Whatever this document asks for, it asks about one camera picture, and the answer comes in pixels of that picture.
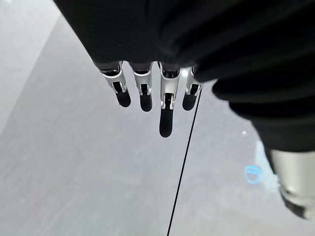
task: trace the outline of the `gray floor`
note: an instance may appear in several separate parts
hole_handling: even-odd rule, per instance
[[[150,113],[118,105],[63,18],[39,55],[0,137],[0,235],[165,236],[194,111],[179,85],[170,138],[158,134],[159,72]],[[258,185],[244,167],[263,170]],[[170,235],[314,235],[277,192],[247,121],[205,86]]]

